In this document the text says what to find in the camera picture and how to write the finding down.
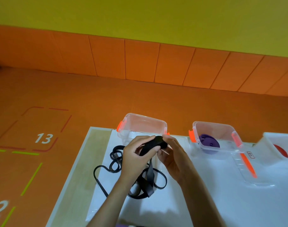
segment forearm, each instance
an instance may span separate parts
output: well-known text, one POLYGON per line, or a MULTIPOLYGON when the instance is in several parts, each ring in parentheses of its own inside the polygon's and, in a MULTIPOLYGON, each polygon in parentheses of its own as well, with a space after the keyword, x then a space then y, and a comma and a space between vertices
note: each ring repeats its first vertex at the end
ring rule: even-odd
POLYGON ((188 173, 179 183, 194 226, 226 226, 198 173, 188 173))
POLYGON ((132 183, 122 178, 114 185, 111 193, 97 211, 87 227, 112 227, 115 226, 132 183))

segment dark object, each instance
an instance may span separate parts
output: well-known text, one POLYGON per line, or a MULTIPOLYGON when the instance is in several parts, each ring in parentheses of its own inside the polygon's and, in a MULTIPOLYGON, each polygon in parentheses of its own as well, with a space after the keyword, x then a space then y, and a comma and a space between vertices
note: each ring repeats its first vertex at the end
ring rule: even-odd
POLYGON ((161 146, 161 149, 165 149, 167 147, 167 143, 163 140, 162 136, 156 136, 153 140, 144 144, 139 156, 147 154, 155 146, 161 146))
POLYGON ((275 144, 274 144, 274 146, 275 146, 275 147, 277 148, 277 150, 282 154, 282 156, 288 158, 288 153, 287 153, 283 148, 281 148, 280 146, 275 145, 275 144))
MULTIPOLYGON (((163 141, 163 137, 162 136, 157 136, 155 137, 153 140, 147 142, 144 144, 141 152, 140 152, 140 156, 145 155, 150 149, 152 149, 155 146, 161 146, 162 149, 165 149, 167 147, 167 143, 163 141)), ((110 158, 112 159, 111 164, 109 165, 109 168, 107 168, 104 165, 99 165, 97 166, 94 171, 93 171, 93 176, 95 178, 95 180, 97 181, 98 185, 100 186, 101 190, 103 191, 103 193, 105 194, 105 196, 108 196, 107 191, 104 189, 104 187, 102 186, 102 184, 100 183, 100 181, 97 179, 96 177, 96 170, 100 167, 106 169, 108 172, 111 173, 118 173, 121 171, 122 168, 122 161, 123 161, 123 154, 120 150, 123 150, 125 146, 116 146, 113 148, 112 152, 110 153, 110 158), (118 164, 118 167, 116 169, 113 169, 112 166, 113 164, 116 163, 118 164)), ((153 186, 157 189, 164 189, 167 185, 167 178, 166 176, 159 170, 153 168, 152 166, 152 160, 150 159, 148 168, 144 169, 142 171, 142 173, 138 176, 137 180, 134 182, 138 184, 139 189, 137 190, 136 193, 134 194, 128 194, 129 197, 134 198, 134 199, 143 199, 143 198, 147 198, 150 197, 153 193, 153 186), (154 171, 160 173, 164 179, 165 179, 165 185, 163 187, 159 187, 155 184, 154 182, 154 171)))
MULTIPOLYGON (((220 147, 218 141, 210 135, 201 134, 199 136, 199 139, 201 141, 201 144, 204 146, 218 147, 218 148, 220 147)), ((218 152, 217 150, 204 150, 204 149, 202 151, 206 154, 216 154, 218 152)))

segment green wall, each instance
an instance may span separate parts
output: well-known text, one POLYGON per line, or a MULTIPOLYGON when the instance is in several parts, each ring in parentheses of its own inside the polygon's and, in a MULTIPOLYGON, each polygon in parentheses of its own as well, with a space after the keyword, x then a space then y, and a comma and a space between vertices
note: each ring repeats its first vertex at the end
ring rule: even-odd
POLYGON ((288 0, 0 0, 0 24, 288 57, 288 0))

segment person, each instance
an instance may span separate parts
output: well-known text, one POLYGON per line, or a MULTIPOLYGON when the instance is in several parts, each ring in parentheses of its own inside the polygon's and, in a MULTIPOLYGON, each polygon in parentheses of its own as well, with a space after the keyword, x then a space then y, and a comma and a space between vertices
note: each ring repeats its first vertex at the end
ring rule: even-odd
POLYGON ((193 226, 226 226, 187 153, 176 138, 163 135, 170 145, 165 151, 160 146, 152 148, 144 156, 137 154, 139 147, 155 136, 137 136, 123 150, 121 175, 111 193, 87 227, 114 227, 121 208, 133 183, 146 168, 146 163, 157 153, 170 176, 180 185, 193 226))

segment red disc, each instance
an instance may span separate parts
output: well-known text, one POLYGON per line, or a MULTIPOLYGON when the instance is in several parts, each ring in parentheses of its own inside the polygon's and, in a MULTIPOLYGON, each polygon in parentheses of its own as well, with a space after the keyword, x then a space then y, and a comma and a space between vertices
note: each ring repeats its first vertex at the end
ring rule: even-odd
POLYGON ((280 146, 275 145, 275 144, 274 144, 274 146, 275 146, 275 147, 277 148, 277 150, 282 154, 282 156, 288 158, 288 154, 287 154, 287 152, 286 152, 283 148, 281 148, 280 146))

